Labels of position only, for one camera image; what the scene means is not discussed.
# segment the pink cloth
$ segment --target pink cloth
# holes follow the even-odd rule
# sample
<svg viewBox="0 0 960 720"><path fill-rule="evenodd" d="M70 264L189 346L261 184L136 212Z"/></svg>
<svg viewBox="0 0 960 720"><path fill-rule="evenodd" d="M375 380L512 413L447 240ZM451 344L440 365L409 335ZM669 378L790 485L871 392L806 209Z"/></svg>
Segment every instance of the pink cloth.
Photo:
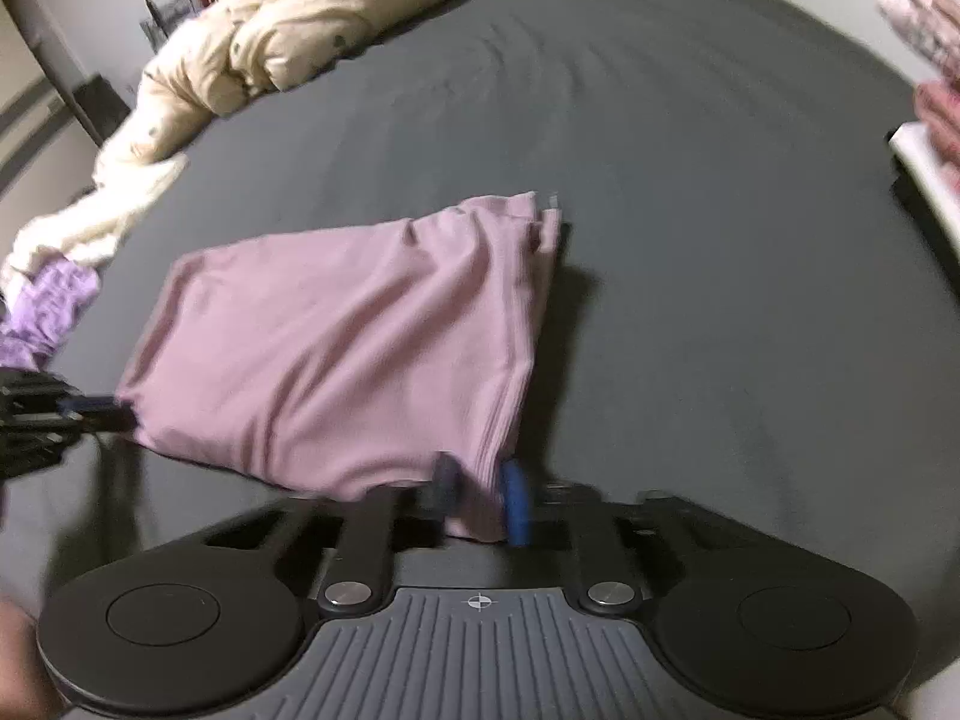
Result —
<svg viewBox="0 0 960 720"><path fill-rule="evenodd" d="M943 81L925 81L914 93L913 107L926 124L930 145L944 161L960 164L960 93Z"/></svg>
<svg viewBox="0 0 960 720"><path fill-rule="evenodd" d="M953 19L960 0L877 0L877 6L904 42L948 81L960 81L960 25Z"/></svg>
<svg viewBox="0 0 960 720"><path fill-rule="evenodd" d="M940 177L953 193L960 197L960 167L953 162L944 162L940 165Z"/></svg>
<svg viewBox="0 0 960 720"><path fill-rule="evenodd" d="M501 538L496 466L559 231L521 194L187 255L117 391L136 440L341 499L427 479L446 451L469 477L451 531Z"/></svg>

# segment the person's hand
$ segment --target person's hand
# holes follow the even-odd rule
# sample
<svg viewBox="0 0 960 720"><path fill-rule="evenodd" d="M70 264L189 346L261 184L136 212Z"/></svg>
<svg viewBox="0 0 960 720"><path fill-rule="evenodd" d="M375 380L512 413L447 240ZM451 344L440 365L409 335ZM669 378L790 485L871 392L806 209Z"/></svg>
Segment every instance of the person's hand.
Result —
<svg viewBox="0 0 960 720"><path fill-rule="evenodd" d="M34 621L0 600L0 720L52 720L62 708L40 661Z"/></svg>

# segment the white door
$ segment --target white door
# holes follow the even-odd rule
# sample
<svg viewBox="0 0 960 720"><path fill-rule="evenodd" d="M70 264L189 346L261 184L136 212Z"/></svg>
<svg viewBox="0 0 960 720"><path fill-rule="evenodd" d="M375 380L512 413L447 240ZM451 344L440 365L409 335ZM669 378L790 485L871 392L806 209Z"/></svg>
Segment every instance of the white door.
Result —
<svg viewBox="0 0 960 720"><path fill-rule="evenodd" d="M0 6L0 259L27 221L90 185L96 153Z"/></svg>

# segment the cream comforter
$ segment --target cream comforter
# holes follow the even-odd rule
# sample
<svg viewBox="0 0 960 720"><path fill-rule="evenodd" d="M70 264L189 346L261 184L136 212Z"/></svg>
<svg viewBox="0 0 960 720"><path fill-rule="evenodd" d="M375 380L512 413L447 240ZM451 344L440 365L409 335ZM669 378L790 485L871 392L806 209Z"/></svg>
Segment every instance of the cream comforter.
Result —
<svg viewBox="0 0 960 720"><path fill-rule="evenodd" d="M184 167L176 152L214 116L304 83L339 55L442 0L219 0L181 25L143 71L136 109L104 143L98 190L36 218L0 271L8 301L18 279L56 253L89 265L123 235Z"/></svg>

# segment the dark gray bed sheet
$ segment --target dark gray bed sheet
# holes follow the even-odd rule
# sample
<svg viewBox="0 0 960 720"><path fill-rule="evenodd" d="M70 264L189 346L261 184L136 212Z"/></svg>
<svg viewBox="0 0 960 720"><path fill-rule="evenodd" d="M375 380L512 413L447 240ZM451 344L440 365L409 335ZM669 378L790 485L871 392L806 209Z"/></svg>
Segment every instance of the dark gray bed sheet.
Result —
<svg viewBox="0 0 960 720"><path fill-rule="evenodd" d="M920 678L960 649L960 314L889 193L910 115L904 81L779 0L458 0L203 133L55 370L110 391L196 248L555 191L523 456L879 577L920 618ZM97 456L8 490L21 596L275 494Z"/></svg>

